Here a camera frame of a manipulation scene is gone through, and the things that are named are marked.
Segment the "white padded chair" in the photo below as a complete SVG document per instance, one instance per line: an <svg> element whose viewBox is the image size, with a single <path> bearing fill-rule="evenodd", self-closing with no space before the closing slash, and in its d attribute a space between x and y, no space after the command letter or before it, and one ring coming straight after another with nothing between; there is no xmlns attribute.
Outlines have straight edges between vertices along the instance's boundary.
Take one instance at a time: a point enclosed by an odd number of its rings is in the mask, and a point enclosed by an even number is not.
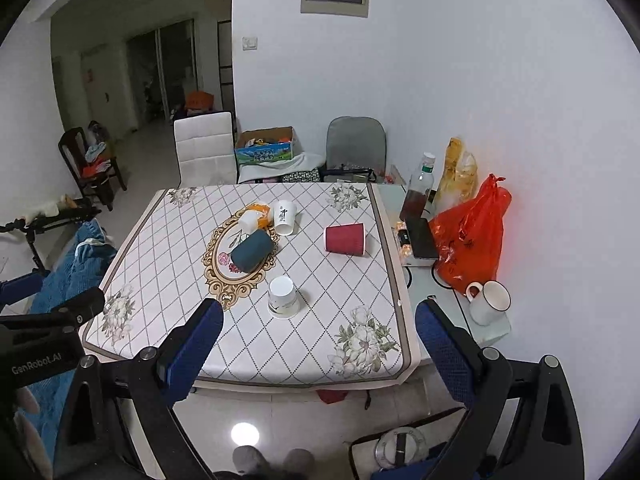
<svg viewBox="0 0 640 480"><path fill-rule="evenodd" d="M178 119L174 135L182 188L235 184L238 168L229 112Z"/></svg>

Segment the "white light switch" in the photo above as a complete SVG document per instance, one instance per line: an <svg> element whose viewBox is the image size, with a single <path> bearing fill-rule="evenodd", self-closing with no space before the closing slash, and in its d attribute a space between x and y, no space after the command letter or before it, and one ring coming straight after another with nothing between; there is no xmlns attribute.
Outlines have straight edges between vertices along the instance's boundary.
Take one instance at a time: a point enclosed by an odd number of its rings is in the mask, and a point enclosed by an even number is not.
<svg viewBox="0 0 640 480"><path fill-rule="evenodd" d="M244 51L255 51L258 48L258 38L257 37L243 37L242 38L242 49Z"/></svg>

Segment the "red paper cup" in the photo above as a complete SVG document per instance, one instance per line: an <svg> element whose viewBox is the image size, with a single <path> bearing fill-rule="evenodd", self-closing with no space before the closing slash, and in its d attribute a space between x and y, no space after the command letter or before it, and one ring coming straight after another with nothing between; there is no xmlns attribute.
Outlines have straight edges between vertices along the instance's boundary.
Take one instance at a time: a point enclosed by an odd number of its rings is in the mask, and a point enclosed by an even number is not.
<svg viewBox="0 0 640 480"><path fill-rule="evenodd" d="M328 226L323 244L330 254L362 257L366 252L366 228L363 223Z"/></svg>

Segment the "white printed paper cup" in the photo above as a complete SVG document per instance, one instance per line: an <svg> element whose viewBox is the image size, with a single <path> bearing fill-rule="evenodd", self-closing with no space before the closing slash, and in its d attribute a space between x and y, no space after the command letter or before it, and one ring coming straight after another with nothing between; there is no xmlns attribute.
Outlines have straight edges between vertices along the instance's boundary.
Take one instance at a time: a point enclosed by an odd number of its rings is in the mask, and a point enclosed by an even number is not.
<svg viewBox="0 0 640 480"><path fill-rule="evenodd" d="M269 282L268 308L274 318L292 318L299 312L298 292L288 276L279 275Z"/></svg>

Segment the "white and orange cup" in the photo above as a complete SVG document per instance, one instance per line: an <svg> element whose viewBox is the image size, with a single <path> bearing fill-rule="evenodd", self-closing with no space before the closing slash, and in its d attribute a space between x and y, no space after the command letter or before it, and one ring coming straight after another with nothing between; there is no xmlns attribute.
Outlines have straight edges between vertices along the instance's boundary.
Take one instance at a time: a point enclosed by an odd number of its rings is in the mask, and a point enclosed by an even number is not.
<svg viewBox="0 0 640 480"><path fill-rule="evenodd" d="M270 205L263 202L249 204L240 215L238 225L246 235L257 230L265 230L273 222L273 211Z"/></svg>

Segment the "blue cloth on chair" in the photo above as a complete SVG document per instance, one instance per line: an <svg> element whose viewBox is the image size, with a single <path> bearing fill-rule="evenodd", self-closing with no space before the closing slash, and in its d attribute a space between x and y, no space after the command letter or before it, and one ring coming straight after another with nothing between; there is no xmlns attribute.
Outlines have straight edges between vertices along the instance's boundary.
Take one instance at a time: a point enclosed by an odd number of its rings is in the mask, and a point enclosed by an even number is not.
<svg viewBox="0 0 640 480"><path fill-rule="evenodd" d="M81 292L98 287L116 252L98 220L84 222L78 228L72 246L43 281L42 289L35 296L28 313L49 313ZM26 418L37 430L51 462L54 462L58 427L74 374L73 370L69 370L29 386L40 412L27 414Z"/></svg>

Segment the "grey office chair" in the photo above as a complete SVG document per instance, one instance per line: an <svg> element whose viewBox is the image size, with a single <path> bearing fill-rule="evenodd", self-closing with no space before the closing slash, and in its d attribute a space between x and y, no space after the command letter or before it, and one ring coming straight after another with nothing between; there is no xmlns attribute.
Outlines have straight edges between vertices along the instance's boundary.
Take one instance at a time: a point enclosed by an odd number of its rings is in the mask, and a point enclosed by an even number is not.
<svg viewBox="0 0 640 480"><path fill-rule="evenodd" d="M337 117L326 132L326 162L320 169L320 180L381 183L386 153L386 132L378 120Z"/></svg>

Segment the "white cup with script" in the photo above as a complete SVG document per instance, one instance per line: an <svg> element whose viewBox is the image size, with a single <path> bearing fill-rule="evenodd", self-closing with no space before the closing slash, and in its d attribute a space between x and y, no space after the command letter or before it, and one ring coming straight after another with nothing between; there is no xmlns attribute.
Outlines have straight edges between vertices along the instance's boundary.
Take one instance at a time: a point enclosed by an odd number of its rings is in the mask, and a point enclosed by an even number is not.
<svg viewBox="0 0 640 480"><path fill-rule="evenodd" d="M273 208L273 229L280 236L289 236L295 230L297 206L290 200L278 200Z"/></svg>

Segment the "plastic bottle dark liquid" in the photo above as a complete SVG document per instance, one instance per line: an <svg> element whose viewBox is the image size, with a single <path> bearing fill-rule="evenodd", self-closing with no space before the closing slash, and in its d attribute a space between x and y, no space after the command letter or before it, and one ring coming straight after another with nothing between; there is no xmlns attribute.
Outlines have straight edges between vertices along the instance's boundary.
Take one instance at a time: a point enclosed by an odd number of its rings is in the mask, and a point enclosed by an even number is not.
<svg viewBox="0 0 640 480"><path fill-rule="evenodd" d="M434 184L435 160L434 154L423 153L420 166L411 176L408 184L408 190L399 214L401 221L422 216Z"/></svg>

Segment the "dark teal cup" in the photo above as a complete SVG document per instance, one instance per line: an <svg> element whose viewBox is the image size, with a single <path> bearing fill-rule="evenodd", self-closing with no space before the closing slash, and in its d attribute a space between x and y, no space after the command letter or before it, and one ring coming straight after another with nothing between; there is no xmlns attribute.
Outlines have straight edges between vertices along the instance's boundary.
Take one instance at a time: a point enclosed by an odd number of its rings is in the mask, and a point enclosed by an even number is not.
<svg viewBox="0 0 640 480"><path fill-rule="evenodd" d="M257 230L232 250L230 258L241 272L250 273L271 254L272 248L270 235L264 230Z"/></svg>

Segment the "orange plastic bag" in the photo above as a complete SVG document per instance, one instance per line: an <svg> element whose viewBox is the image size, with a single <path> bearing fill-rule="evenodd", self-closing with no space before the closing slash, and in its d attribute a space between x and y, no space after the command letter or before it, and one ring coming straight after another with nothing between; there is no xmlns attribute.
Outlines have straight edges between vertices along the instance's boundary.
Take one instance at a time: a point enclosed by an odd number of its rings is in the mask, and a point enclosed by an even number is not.
<svg viewBox="0 0 640 480"><path fill-rule="evenodd" d="M497 278L503 242L503 217L512 195L490 174L472 200L430 221L438 250L436 271L452 289L465 293L472 282Z"/></svg>

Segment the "black wooden chair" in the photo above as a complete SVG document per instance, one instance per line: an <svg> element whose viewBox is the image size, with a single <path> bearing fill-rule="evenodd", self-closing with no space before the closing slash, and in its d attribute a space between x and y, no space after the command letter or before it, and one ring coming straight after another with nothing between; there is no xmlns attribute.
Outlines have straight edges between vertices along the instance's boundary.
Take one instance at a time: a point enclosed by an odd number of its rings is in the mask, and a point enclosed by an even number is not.
<svg viewBox="0 0 640 480"><path fill-rule="evenodd" d="M58 151L73 180L80 196L91 202L97 200L108 211L113 210L115 199L112 180L126 192L127 185L113 150L105 141L90 143L85 130L81 127L66 130L58 140Z"/></svg>

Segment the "cardboard box with items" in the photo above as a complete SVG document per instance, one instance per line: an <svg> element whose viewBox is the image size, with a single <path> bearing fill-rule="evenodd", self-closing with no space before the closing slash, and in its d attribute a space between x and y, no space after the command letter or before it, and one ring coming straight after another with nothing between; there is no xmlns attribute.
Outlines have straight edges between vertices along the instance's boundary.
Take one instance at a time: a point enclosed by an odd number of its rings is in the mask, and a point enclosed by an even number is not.
<svg viewBox="0 0 640 480"><path fill-rule="evenodd" d="M234 152L240 166L291 160L294 152L294 129L276 127L244 131L236 140Z"/></svg>

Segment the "black device on table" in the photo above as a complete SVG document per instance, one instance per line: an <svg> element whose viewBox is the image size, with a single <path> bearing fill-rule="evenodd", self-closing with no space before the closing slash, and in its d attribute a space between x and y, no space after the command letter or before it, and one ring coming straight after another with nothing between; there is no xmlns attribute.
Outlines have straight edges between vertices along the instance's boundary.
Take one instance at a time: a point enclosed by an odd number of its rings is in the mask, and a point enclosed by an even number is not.
<svg viewBox="0 0 640 480"><path fill-rule="evenodd" d="M405 224L413 257L421 260L436 260L438 250L428 221L423 217L413 217L408 218Z"/></svg>

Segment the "white enamel mug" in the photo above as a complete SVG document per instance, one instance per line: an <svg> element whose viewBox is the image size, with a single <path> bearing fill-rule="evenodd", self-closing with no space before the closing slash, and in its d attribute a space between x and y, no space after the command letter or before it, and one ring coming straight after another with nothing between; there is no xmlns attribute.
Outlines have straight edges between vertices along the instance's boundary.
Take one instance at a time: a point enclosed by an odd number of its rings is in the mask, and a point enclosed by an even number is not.
<svg viewBox="0 0 640 480"><path fill-rule="evenodd" d="M511 295L503 284L491 280L482 284L472 282L465 291L469 300L472 320L480 326L488 326L497 321L511 307Z"/></svg>

